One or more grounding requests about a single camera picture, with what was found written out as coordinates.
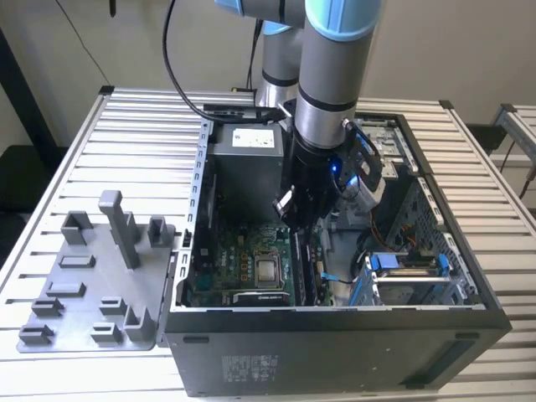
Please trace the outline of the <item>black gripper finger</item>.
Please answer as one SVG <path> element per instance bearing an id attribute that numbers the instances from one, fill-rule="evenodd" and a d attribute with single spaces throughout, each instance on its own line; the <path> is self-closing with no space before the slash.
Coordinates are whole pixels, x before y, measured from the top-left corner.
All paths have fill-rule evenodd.
<path id="1" fill-rule="evenodd" d="M 320 218 L 325 218 L 335 203 L 335 191 L 332 188 L 306 188 L 302 206 L 301 250 L 306 254 L 312 229 Z"/>
<path id="2" fill-rule="evenodd" d="M 273 208 L 281 222 L 290 230 L 299 230 L 299 213 L 296 206 L 296 190 L 290 187 L 285 194 L 273 201 Z"/>

